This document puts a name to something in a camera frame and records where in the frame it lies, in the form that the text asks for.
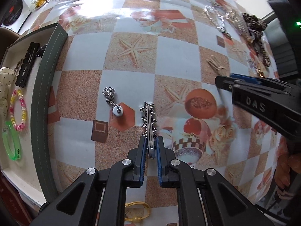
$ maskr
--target checkered tablecloth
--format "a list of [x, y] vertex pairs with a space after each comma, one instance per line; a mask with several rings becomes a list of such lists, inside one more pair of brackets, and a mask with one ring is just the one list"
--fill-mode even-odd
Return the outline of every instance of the checkered tablecloth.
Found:
[[[27, 31], [59, 22], [68, 32], [52, 82], [49, 152], [59, 191], [85, 169], [105, 169], [137, 147], [143, 132], [144, 101], [153, 102], [157, 134], [177, 158], [197, 169], [216, 168], [251, 202], [267, 192], [277, 161], [280, 135], [234, 107], [231, 93], [214, 85], [216, 60], [227, 74], [277, 77], [265, 68], [226, 21], [229, 40], [207, 19], [204, 7], [220, 13], [233, 0], [51, 0]], [[124, 109], [112, 116], [102, 91], [112, 86]], [[178, 222], [176, 189], [161, 189], [156, 161], [149, 160], [142, 188], [128, 189], [127, 202], [145, 201], [151, 216], [139, 225]], [[143, 213], [136, 209], [135, 214]]]

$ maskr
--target yellow hair tie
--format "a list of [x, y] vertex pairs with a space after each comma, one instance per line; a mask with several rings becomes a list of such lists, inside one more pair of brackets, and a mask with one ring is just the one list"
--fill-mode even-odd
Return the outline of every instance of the yellow hair tie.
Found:
[[133, 223], [138, 223], [141, 220], [147, 218], [151, 214], [151, 207], [150, 207], [150, 205], [147, 204], [147, 203], [145, 203], [145, 202], [143, 202], [143, 201], [134, 201], [134, 202], [131, 202], [131, 203], [125, 203], [125, 207], [130, 207], [132, 205], [143, 205], [144, 208], [147, 210], [147, 215], [143, 216], [141, 218], [138, 218], [138, 217], [125, 218], [124, 221], [132, 221]]

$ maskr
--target white stitching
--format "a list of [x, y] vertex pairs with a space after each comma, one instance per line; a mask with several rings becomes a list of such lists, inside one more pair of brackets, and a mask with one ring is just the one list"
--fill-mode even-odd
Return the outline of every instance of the white stitching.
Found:
[[[62, 34], [61, 32], [59, 32], [57, 38], [55, 39], [55, 42], [54, 42], [54, 44], [53, 44], [53, 46], [52, 46], [52, 49], [51, 49], [50, 54], [49, 54], [49, 57], [48, 57], [48, 59], [47, 59], [46, 65], [48, 64], [48, 61], [49, 61], [51, 52], [52, 52], [52, 50], [53, 50], [53, 48], [54, 48], [54, 45], [55, 45], [55, 43], [56, 43], [56, 41], [57, 41], [57, 39], [58, 39], [58, 37], [59, 37], [60, 35], [63, 35], [63, 34]], [[55, 64], [53, 64], [53, 66], [52, 66], [50, 75], [51, 75], [52, 71], [54, 70], [54, 66], [55, 66]], [[46, 71], [46, 67], [44, 68], [44, 73], [43, 73], [43, 77], [42, 77], [42, 80], [41, 80], [42, 82], [43, 82], [43, 79], [44, 79], [45, 71]], [[49, 79], [48, 79], [47, 88], [49, 87], [50, 75], [49, 75]], [[39, 102], [40, 102], [41, 89], [42, 89], [42, 84], [40, 85], [40, 92], [39, 92], [39, 98], [38, 98], [37, 114], [39, 113]], [[45, 144], [45, 134], [44, 134], [44, 133], [45, 133], [45, 125], [43, 125], [43, 137], [44, 137], [44, 144]], [[40, 166], [42, 167], [41, 159], [40, 159], [40, 149], [39, 149], [39, 147], [40, 147], [40, 146], [38, 145], [38, 154], [39, 154]]]

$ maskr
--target metal bolt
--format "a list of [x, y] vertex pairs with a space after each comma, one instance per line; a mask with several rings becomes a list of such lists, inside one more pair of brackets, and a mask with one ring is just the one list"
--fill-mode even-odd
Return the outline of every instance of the metal bolt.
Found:
[[173, 166], [177, 166], [177, 165], [180, 164], [180, 161], [179, 161], [179, 160], [172, 160], [170, 163], [171, 163]]
[[130, 159], [124, 159], [122, 161], [122, 164], [124, 164], [124, 165], [130, 165], [131, 164], [131, 160]]
[[213, 168], [209, 168], [207, 170], [207, 174], [210, 176], [214, 176], [216, 174], [216, 170], [214, 170]]
[[96, 172], [95, 168], [93, 167], [90, 167], [86, 170], [86, 173], [89, 174], [89, 175], [92, 175]]

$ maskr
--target white bead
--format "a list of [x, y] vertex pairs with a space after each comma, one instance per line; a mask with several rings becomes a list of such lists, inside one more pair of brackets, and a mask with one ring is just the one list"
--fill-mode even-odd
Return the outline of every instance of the white bead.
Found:
[[113, 108], [113, 114], [116, 116], [122, 116], [123, 115], [123, 108], [120, 105], [117, 105]]

